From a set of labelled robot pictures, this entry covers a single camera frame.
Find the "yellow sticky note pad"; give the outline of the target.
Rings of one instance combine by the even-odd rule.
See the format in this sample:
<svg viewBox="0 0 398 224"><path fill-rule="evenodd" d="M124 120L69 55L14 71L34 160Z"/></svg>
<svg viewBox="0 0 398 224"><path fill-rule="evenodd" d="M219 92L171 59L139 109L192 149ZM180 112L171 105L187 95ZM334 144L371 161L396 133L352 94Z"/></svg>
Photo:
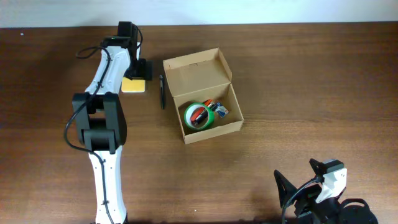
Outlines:
<svg viewBox="0 0 398 224"><path fill-rule="evenodd" d="M146 81L141 79L128 79L124 77L121 83L123 93L143 93L146 90Z"/></svg>

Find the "brown cardboard box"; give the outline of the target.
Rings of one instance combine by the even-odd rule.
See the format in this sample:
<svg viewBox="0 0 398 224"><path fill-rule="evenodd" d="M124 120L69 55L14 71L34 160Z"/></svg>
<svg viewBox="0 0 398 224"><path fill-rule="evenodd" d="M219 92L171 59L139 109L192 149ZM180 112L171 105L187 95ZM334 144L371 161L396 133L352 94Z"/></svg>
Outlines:
<svg viewBox="0 0 398 224"><path fill-rule="evenodd" d="M185 144L239 131L244 118L232 86L232 71L219 48L166 59L163 67L180 122ZM215 120L206 130L194 131L183 120L192 103L213 100L220 102L229 113Z"/></svg>

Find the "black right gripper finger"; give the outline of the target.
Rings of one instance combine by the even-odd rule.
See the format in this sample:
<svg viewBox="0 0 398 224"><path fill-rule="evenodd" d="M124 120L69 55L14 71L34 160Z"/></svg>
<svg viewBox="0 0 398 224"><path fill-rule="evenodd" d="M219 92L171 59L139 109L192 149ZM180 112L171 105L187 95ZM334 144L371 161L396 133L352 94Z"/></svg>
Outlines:
<svg viewBox="0 0 398 224"><path fill-rule="evenodd" d="M309 163L316 175L323 175L323 163L315 159L310 159Z"/></svg>
<svg viewBox="0 0 398 224"><path fill-rule="evenodd" d="M283 208L293 194L297 192L297 188L278 170L274 171L274 178L278 188L280 207Z"/></svg>

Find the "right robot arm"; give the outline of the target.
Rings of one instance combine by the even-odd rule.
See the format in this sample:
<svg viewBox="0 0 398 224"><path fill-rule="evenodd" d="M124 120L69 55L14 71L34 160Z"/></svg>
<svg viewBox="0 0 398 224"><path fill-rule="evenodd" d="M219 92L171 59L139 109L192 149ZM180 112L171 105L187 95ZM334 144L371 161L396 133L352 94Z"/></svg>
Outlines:
<svg viewBox="0 0 398 224"><path fill-rule="evenodd" d="M275 170L274 177L282 209L281 224L378 224L369 205L361 198L339 201L346 190L348 170L337 159L323 162L310 159L315 176L299 188L282 173Z"/></svg>

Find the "green tape roll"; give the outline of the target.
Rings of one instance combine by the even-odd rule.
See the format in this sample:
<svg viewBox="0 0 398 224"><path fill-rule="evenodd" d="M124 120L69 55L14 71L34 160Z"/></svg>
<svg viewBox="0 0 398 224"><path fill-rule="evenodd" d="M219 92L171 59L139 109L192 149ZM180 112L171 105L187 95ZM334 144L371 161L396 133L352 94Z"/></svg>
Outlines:
<svg viewBox="0 0 398 224"><path fill-rule="evenodd" d="M191 116L194 114L194 112L197 109L204 109L208 116L207 118L201 122L201 125L195 126L193 124L193 121L190 120ZM212 110L210 110L207 106L205 106L203 103L192 103L184 112L183 120L185 124L187 125L188 128L194 130L194 131L202 131L208 129L214 122L215 116Z"/></svg>

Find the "orange black stapler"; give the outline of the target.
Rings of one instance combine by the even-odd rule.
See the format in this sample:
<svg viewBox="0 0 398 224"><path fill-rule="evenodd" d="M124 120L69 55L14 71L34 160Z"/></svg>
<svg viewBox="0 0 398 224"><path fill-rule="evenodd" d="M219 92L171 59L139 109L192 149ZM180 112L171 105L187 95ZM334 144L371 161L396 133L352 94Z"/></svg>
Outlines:
<svg viewBox="0 0 398 224"><path fill-rule="evenodd" d="M215 110L216 103L213 100L206 100L203 104L211 111ZM208 116L208 112L205 108L197 109L190 118L190 121L193 125L200 124L206 117Z"/></svg>

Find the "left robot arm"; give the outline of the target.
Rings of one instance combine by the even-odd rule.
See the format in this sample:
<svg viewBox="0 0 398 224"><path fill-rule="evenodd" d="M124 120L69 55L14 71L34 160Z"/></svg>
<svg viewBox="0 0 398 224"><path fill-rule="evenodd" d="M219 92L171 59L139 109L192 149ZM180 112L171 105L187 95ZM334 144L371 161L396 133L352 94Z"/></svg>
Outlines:
<svg viewBox="0 0 398 224"><path fill-rule="evenodd" d="M127 122L119 99L123 80L152 80L153 63L140 56L143 35L128 21L118 24L116 35L87 50L101 53L93 81L83 93L72 98L73 114L63 137L75 124L79 146L88 153L96 189L95 223L127 223L127 210L121 184L121 154L127 139Z"/></svg>

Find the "blue white staples box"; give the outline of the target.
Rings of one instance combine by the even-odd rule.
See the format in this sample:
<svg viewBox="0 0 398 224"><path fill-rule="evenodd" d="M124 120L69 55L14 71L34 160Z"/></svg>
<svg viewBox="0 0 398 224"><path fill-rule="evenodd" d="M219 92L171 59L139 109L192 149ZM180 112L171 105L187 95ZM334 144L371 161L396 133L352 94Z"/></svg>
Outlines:
<svg viewBox="0 0 398 224"><path fill-rule="evenodd" d="M220 118L224 118L229 113L229 111L220 102L217 102L215 112Z"/></svg>

